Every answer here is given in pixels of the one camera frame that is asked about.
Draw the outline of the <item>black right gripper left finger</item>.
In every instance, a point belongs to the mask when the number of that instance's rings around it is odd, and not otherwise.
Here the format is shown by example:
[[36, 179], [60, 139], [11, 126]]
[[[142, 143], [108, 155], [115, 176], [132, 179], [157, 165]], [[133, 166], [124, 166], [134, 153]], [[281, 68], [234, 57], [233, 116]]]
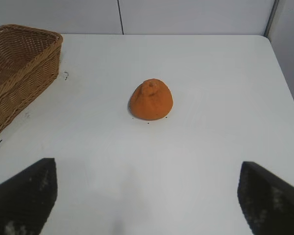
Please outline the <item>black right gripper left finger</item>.
[[57, 195], [54, 158], [42, 158], [1, 183], [0, 235], [40, 234]]

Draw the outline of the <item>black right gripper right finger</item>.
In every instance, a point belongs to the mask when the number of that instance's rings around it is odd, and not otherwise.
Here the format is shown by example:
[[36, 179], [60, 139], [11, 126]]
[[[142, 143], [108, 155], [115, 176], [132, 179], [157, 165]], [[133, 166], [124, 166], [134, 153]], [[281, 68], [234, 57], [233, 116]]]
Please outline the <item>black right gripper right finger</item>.
[[255, 162], [241, 165], [238, 201], [254, 235], [294, 235], [294, 187]]

